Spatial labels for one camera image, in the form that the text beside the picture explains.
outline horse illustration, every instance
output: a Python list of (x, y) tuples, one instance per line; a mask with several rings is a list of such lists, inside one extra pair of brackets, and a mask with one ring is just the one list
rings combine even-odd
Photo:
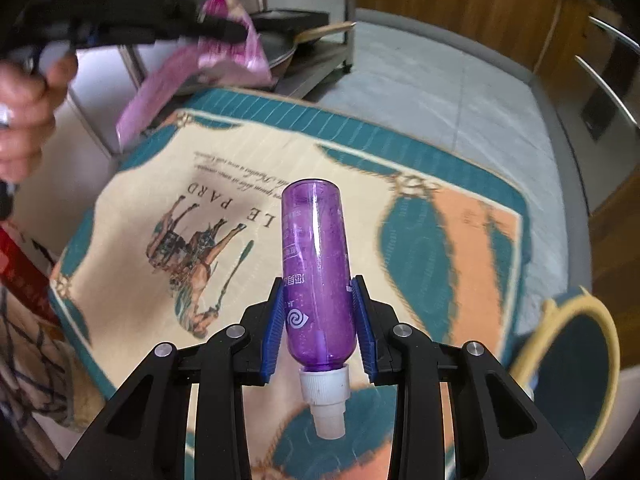
[(178, 293), (175, 300), (175, 313), (178, 321), (197, 338), (206, 337), (209, 325), (218, 317), (219, 306), (217, 306), (218, 309), (210, 308), (205, 312), (198, 312), (198, 302), (211, 277), (211, 264), (232, 238), (245, 228), (246, 225), (238, 224), (222, 240), (213, 245), (206, 254), (194, 258), (188, 277)]
[(249, 241), (244, 248), (239, 261), (223, 285), (215, 306), (204, 312), (198, 312), (200, 297), (216, 268), (215, 266), (212, 268), (212, 264), (233, 237), (246, 228), (246, 225), (238, 224), (217, 242), (216, 237), (220, 228), (227, 223), (225, 218), (221, 218), (213, 226), (209, 224), (204, 231), (196, 231), (186, 242), (175, 232), (175, 228), (185, 215), (198, 207), (198, 204), (191, 205), (174, 218), (176, 208), (184, 199), (185, 196), (181, 195), (156, 225), (146, 248), (146, 257), (153, 268), (164, 270), (169, 274), (169, 289), (176, 294), (175, 315), (180, 325), (194, 336), (204, 338), (209, 325), (218, 317), (222, 298), (230, 280), (248, 256), (254, 241)]

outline pink plastic bag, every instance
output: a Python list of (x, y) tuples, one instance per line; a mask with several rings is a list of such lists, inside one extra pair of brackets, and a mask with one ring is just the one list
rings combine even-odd
[(118, 120), (116, 131), (125, 146), (151, 121), (191, 76), (212, 86), (264, 87), (272, 84), (269, 63), (251, 18), (237, 0), (207, 0), (207, 14), (242, 23), (245, 43), (229, 45), (201, 39), (176, 50), (164, 65), (149, 75)]

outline plaid fabric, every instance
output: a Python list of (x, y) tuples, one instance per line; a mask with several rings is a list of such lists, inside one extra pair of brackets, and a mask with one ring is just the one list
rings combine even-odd
[(64, 343), (4, 287), (0, 289), (0, 411), (44, 471), (60, 468), (62, 457), (31, 416), (68, 419), (70, 380)]

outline white bottle cap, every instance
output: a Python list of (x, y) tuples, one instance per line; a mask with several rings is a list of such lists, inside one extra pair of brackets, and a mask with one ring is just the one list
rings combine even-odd
[(327, 440), (344, 436), (345, 401), (351, 396), (349, 367), (344, 365), (327, 372), (300, 370), (300, 386), (314, 416), (318, 436)]

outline human hand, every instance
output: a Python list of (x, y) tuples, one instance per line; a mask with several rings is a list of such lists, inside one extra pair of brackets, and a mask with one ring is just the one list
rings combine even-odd
[(1, 179), (21, 182), (38, 167), (42, 146), (56, 129), (53, 113), (65, 101), (77, 72), (75, 54), (60, 59), (44, 79), (0, 62), (0, 108), (6, 107), (8, 125), (0, 129)]

